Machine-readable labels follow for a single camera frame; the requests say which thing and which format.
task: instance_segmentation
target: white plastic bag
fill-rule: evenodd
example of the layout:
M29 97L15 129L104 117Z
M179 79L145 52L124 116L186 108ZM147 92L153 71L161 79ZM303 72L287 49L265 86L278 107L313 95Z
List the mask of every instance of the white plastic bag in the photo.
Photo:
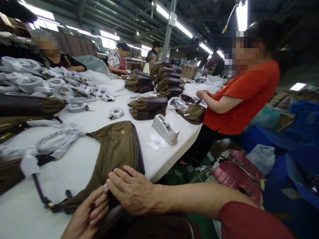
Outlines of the white plastic bag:
M270 172L275 163L274 151L274 147L257 144L255 148L247 154L246 158L266 175Z

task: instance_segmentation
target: pole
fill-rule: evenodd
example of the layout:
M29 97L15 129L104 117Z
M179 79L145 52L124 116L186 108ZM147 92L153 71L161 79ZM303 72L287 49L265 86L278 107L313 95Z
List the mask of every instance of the pole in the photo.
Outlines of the pole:
M177 5L177 0L172 0L172 2L170 3L170 11L169 11L169 13L170 12L175 12L176 5ZM166 28L164 47L163 47L162 61L166 61L171 34L172 34L172 27L168 24L168 20L167 20L167 28Z

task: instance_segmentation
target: woman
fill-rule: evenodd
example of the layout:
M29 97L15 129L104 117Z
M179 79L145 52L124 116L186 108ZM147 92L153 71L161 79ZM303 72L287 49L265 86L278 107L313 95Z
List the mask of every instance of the woman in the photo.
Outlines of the woman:
M143 72L150 74L150 65L151 63L156 62L157 56L154 53L149 55L149 62L146 62L143 68Z
M300 16L289 16L283 23L262 20L250 26L245 37L236 38L232 54L237 76L215 94L196 93L208 108L195 143L179 161L181 165L196 166L202 162L213 141L240 134L271 99L280 79L272 53L282 37L300 21Z
M34 30L32 31L33 45L36 47L36 54L32 59L44 64L47 67L64 67L69 71L86 71L86 66L75 60L69 54L61 53L58 50L58 43L51 33Z
M107 60L109 70L119 76L129 75L126 69L125 58L130 55L130 47L124 42L118 43L116 47L117 49L112 49L109 51Z

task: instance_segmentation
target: plastic bag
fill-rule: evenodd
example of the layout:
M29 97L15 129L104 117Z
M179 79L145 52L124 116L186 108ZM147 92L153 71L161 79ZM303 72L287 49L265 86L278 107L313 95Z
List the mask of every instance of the plastic bag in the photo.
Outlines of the plastic bag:
M270 172L275 163L274 151L274 147L257 144L255 148L246 155L246 158L266 175Z
M249 123L249 126L274 128L280 119L280 112L271 109L268 104Z
M107 68L105 62L95 56L77 56L74 57L74 59L84 64L88 70L96 71L106 75L109 73L109 69Z
M175 111L175 108L182 110L182 111L185 111L185 110L188 110L188 105L182 99L180 99L178 97L172 97L168 101L167 108L169 110L172 110L172 111Z

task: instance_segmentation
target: coiled strap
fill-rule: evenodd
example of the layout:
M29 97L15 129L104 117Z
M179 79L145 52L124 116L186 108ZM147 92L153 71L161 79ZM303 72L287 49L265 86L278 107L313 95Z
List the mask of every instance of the coiled strap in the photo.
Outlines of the coiled strap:
M112 108L110 110L110 120L121 118L124 115L124 110L121 108Z

